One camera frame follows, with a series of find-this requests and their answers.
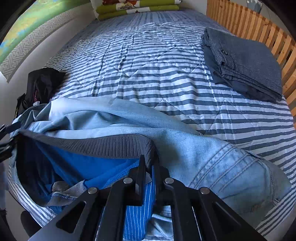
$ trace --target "striped duvet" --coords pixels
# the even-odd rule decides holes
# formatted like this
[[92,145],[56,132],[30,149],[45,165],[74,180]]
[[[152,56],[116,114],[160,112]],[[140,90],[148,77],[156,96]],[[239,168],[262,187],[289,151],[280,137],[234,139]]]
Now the striped duvet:
[[[295,203],[293,118],[284,98],[276,104],[248,100],[211,82],[200,38],[206,26],[223,29],[192,10],[94,21],[47,63],[67,73],[53,99],[111,96],[138,102],[275,163],[292,189],[257,227],[267,235]],[[10,184],[39,224],[55,216],[34,204],[21,185]]]

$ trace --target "white wall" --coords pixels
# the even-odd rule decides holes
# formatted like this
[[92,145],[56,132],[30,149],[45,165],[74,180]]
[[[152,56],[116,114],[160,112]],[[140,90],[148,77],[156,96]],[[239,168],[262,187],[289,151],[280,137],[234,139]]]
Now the white wall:
[[207,0],[183,0],[180,7],[191,8],[206,15]]
[[[88,9],[84,9],[81,16],[56,30],[37,46],[21,64],[9,83],[0,73],[0,126],[13,121],[17,98],[27,89],[28,74],[42,68],[50,57],[54,56],[76,33],[94,19],[93,9],[89,4]],[[4,164],[7,169],[8,161],[5,161]],[[7,221],[16,240],[27,241],[29,237],[20,221],[20,214],[24,209],[8,192],[6,193],[6,210]]]

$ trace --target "bed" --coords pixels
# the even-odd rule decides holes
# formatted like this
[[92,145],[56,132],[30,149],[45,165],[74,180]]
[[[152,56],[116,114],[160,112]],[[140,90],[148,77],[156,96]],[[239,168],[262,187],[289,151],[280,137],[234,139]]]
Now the bed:
[[[211,83],[201,43],[207,26],[227,31],[190,9],[95,20],[46,64],[66,72],[52,99],[110,96],[141,103],[275,163],[292,188],[256,228],[266,236],[295,204],[293,117],[284,98],[276,104],[249,100]],[[41,226],[48,223],[55,213],[11,182],[10,170],[8,176],[23,207]]]

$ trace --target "denim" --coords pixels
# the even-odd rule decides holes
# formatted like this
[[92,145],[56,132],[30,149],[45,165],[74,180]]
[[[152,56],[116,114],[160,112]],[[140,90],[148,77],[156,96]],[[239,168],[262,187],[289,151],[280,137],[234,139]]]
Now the denim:
[[204,40],[225,79],[247,84],[275,100],[281,100],[281,69],[263,43],[213,28],[205,29]]
[[[26,110],[15,121],[22,129],[64,139],[142,134],[158,151],[171,177],[191,188],[209,187],[250,225],[290,190],[286,175],[273,163],[213,137],[150,107],[109,97],[58,98]],[[17,173],[12,170],[17,182]],[[172,239],[170,208],[154,213],[149,237]]]
[[215,60],[215,56],[213,55],[211,48],[205,45],[204,38],[202,36],[202,45],[204,48],[204,58],[205,58],[205,64],[209,68],[209,71],[211,72],[212,81],[215,84],[223,84],[226,85],[236,92],[242,94],[244,97],[248,99],[255,99],[255,100],[261,100],[261,101],[267,101],[274,103],[275,100],[273,97],[270,97],[269,95],[257,90],[256,88],[251,87],[250,85],[247,85],[245,83],[242,83],[240,81],[236,81],[234,79],[225,79],[221,75],[221,68],[217,64]]

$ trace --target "metal rivet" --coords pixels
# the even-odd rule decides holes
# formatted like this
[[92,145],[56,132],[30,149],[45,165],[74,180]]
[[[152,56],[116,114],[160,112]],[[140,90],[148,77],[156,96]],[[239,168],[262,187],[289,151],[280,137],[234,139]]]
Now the metal rivet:
[[92,188],[89,188],[89,189],[88,189],[88,193],[89,193],[89,194],[95,194],[97,191],[98,191],[98,189],[95,188],[95,187],[92,187]]
[[124,182],[125,184],[130,184],[130,183],[133,182],[133,180],[132,180],[130,177],[127,177],[127,178],[125,178],[125,179],[123,180],[123,182]]
[[174,182],[174,179],[172,179],[170,177],[168,177],[168,178],[165,179],[165,183],[166,184],[172,184],[173,182]]
[[210,193],[210,190],[209,190],[208,188],[201,188],[201,189],[200,189],[200,192],[201,192],[202,194],[209,194],[209,193]]

